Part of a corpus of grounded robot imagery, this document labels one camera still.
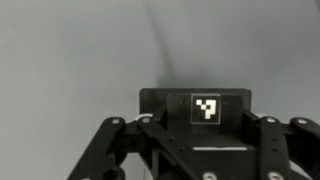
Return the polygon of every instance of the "screw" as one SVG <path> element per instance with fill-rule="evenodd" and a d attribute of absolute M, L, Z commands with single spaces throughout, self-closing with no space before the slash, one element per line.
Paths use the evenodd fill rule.
<path fill-rule="evenodd" d="M 299 122 L 300 124 L 307 124 L 307 121 L 304 120 L 304 119 L 299 119 L 298 122 Z"/>
<path fill-rule="evenodd" d="M 112 120 L 112 123 L 113 123 L 113 124 L 119 124 L 119 123 L 120 123 L 120 120 L 119 120 L 118 118 L 113 119 L 113 120 Z"/>
<path fill-rule="evenodd" d="M 150 118 L 143 118 L 143 119 L 142 119 L 142 122 L 143 122 L 143 123 L 149 123 L 149 122 L 150 122 Z"/>
<path fill-rule="evenodd" d="M 273 118 L 268 118 L 268 119 L 267 119 L 267 121 L 268 121 L 268 122 L 271 122 L 271 123 L 276 122 L 276 120 L 275 120 L 275 119 L 273 119 Z"/>
<path fill-rule="evenodd" d="M 217 176 L 211 172 L 206 172 L 202 176 L 203 180 L 217 180 Z"/>
<path fill-rule="evenodd" d="M 284 180 L 281 174 L 277 172 L 270 172 L 268 176 L 270 180 Z"/>

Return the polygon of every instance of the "bolt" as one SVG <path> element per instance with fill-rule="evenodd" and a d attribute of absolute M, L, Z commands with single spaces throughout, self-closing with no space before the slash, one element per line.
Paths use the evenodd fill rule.
<path fill-rule="evenodd" d="M 267 119 L 267 121 L 268 121 L 268 122 L 271 122 L 271 123 L 276 122 L 276 120 L 275 120 L 275 119 L 273 119 L 273 118 L 268 118 L 268 119 Z"/>
<path fill-rule="evenodd" d="M 142 119 L 142 122 L 143 122 L 143 123 L 149 123 L 149 122 L 150 122 L 150 118 L 143 118 L 143 119 Z"/>
<path fill-rule="evenodd" d="M 202 176 L 203 180 L 217 180 L 217 176 L 211 172 L 206 172 Z"/>
<path fill-rule="evenodd" d="M 113 120 L 112 120 L 112 123 L 113 123 L 113 124 L 119 124 L 119 123 L 120 123 L 120 120 L 119 120 L 118 118 L 113 119 Z"/>
<path fill-rule="evenodd" d="M 269 180 L 284 180 L 281 174 L 277 172 L 270 172 L 268 176 L 269 176 Z"/>
<path fill-rule="evenodd" d="M 299 122 L 300 124 L 307 124 L 307 121 L 304 120 L 304 119 L 299 119 L 298 122 Z"/>

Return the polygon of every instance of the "gray wall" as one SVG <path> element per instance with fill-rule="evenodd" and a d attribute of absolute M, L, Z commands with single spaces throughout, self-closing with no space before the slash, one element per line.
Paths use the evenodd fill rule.
<path fill-rule="evenodd" d="M 254 112 L 320 123 L 319 68 L 313 0 L 2 0 L 0 179 L 65 179 L 143 87 L 249 88 Z"/>

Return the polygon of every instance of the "mounting hole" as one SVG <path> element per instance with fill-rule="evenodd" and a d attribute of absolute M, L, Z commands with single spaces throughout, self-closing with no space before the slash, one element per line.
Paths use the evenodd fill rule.
<path fill-rule="evenodd" d="M 202 176 L 203 180 L 217 180 L 217 176 L 214 173 L 206 172 Z"/>
<path fill-rule="evenodd" d="M 119 124 L 120 123 L 120 119 L 115 118 L 112 120 L 112 124 Z"/>
<path fill-rule="evenodd" d="M 118 177 L 118 172 L 116 170 L 108 170 L 103 174 L 104 180 L 112 180 Z"/>
<path fill-rule="evenodd" d="M 186 148 L 185 147 L 180 147 L 180 152 L 184 152 L 185 150 L 186 150 Z"/>
<path fill-rule="evenodd" d="M 273 118 L 268 118 L 267 121 L 270 122 L 270 123 L 275 123 L 276 122 L 276 120 L 273 119 Z"/>
<path fill-rule="evenodd" d="M 278 152 L 278 149 L 276 149 L 276 148 L 272 148 L 271 150 L 272 150 L 272 152 Z"/>
<path fill-rule="evenodd" d="M 298 120 L 298 123 L 300 123 L 300 124 L 307 124 L 307 121 L 304 120 L 304 119 L 299 119 L 299 120 Z"/>
<path fill-rule="evenodd" d="M 284 178 L 281 176 L 281 174 L 277 172 L 270 172 L 268 174 L 270 180 L 284 180 Z"/>
<path fill-rule="evenodd" d="M 187 104 L 187 100 L 183 99 L 183 100 L 181 101 L 181 104 Z"/>

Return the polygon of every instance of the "black mechanical frame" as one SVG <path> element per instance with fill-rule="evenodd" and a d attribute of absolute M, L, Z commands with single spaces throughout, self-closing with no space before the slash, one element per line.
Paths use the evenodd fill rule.
<path fill-rule="evenodd" d="M 223 97 L 225 124 L 185 121 L 190 95 L 210 93 Z M 153 117 L 128 124 L 121 117 L 106 119 L 68 180 L 124 180 L 120 165 L 128 153 L 139 153 L 155 180 L 307 179 L 291 170 L 290 160 L 319 180 L 320 126 L 306 118 L 289 124 L 259 118 L 250 103 L 245 89 L 143 89 L 140 113 Z"/>

